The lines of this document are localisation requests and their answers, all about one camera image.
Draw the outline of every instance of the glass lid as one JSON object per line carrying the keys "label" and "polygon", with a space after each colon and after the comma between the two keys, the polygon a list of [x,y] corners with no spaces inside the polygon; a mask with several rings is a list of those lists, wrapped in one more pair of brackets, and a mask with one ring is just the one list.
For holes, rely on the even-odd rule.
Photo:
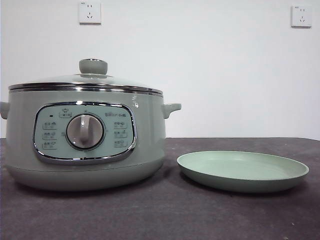
{"label": "glass lid", "polygon": [[79,62],[80,74],[49,77],[39,81],[14,84],[9,90],[54,91],[67,88],[84,91],[115,90],[119,92],[145,92],[162,95],[163,92],[134,81],[106,75],[108,64],[99,59],[89,58]]}

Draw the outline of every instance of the pot handle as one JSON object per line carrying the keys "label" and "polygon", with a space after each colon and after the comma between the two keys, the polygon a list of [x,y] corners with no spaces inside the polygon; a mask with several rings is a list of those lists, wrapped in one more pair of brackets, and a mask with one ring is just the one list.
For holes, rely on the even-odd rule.
{"label": "pot handle", "polygon": [[164,119],[169,118],[170,113],[181,109],[181,103],[171,103],[162,105],[162,112]]}
{"label": "pot handle", "polygon": [[9,106],[10,105],[8,102],[5,102],[5,101],[0,102],[0,113],[3,119],[8,118]]}

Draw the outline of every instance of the control panel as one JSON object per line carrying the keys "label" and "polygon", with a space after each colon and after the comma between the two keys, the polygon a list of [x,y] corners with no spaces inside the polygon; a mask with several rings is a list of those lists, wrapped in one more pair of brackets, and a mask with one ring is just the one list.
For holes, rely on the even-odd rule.
{"label": "control panel", "polygon": [[105,102],[59,102],[41,108],[35,119],[37,152],[56,161],[112,159],[134,148],[131,110]]}

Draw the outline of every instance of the control dial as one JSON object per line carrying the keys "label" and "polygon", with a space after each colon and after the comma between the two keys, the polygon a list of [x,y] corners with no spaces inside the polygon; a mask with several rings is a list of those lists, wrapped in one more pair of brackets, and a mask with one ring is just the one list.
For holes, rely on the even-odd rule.
{"label": "control dial", "polygon": [[66,135],[72,145],[80,149],[89,149],[100,142],[104,128],[95,116],[82,114],[69,122]]}

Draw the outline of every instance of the mint green plate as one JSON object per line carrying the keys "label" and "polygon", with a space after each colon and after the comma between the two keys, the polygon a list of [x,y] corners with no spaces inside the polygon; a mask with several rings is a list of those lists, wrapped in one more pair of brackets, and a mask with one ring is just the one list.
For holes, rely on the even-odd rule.
{"label": "mint green plate", "polygon": [[217,189],[272,193],[299,184],[309,168],[296,160],[244,151],[199,151],[178,157],[182,172]]}

